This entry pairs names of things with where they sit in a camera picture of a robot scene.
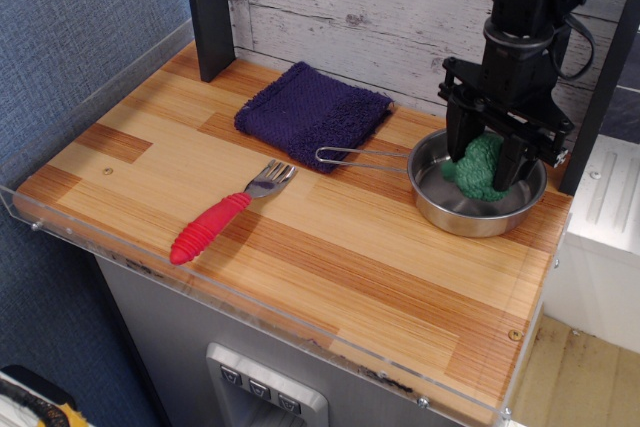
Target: purple washcloth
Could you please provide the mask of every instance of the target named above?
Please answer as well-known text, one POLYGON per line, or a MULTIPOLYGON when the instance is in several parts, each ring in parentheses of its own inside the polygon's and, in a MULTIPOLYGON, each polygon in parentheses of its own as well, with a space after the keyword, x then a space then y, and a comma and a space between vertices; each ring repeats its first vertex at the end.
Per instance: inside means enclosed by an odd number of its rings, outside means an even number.
MULTIPOLYGON (((298 62, 238 111, 240 132, 285 151, 292 159, 323 173, 337 165, 316 160, 319 147, 356 148, 390 114, 391 99, 352 87, 298 62)), ((341 152, 324 158, 341 159, 341 152)))

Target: red fork handle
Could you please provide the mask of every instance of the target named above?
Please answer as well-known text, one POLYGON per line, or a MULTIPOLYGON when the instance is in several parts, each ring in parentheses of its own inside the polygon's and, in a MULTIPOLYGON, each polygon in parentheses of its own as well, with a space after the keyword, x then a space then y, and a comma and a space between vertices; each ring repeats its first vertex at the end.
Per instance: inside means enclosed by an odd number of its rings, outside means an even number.
POLYGON ((232 194, 187 225, 171 246, 169 260, 181 265, 195 259, 218 236, 220 232, 251 203, 245 192, 232 194))

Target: screw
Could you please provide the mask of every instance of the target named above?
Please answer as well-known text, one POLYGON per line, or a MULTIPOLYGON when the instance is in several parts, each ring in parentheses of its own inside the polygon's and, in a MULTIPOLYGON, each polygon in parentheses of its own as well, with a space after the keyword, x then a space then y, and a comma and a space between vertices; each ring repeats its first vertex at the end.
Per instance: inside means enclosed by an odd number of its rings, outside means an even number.
POLYGON ((427 399, 426 397, 420 397, 418 399, 418 407, 420 407, 421 409, 428 409, 429 399, 427 399))
POLYGON ((524 334, 522 332, 515 329, 510 330, 508 335, 509 335, 509 338, 514 342, 519 342, 522 340, 522 337, 524 337, 524 334))

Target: metal bowl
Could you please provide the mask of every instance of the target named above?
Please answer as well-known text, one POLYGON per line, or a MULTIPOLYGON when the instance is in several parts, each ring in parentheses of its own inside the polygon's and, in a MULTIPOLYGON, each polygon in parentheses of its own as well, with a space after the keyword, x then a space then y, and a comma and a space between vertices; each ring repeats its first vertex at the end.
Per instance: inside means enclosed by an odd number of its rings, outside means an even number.
POLYGON ((449 158, 447 132, 440 130, 413 148, 407 171, 416 206, 422 215, 435 226, 455 235, 492 237, 509 232, 524 221, 547 185, 547 171, 538 160, 529 178, 512 185, 502 200, 468 199, 442 176, 441 164, 449 158))

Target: control panel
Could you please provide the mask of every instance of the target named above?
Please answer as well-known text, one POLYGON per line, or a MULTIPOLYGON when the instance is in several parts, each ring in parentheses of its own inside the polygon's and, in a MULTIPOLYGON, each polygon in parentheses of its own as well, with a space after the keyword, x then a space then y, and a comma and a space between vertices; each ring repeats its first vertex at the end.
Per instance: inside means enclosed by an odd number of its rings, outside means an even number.
POLYGON ((209 344, 207 365, 226 427, 329 427, 329 406, 319 392, 220 344, 209 344))

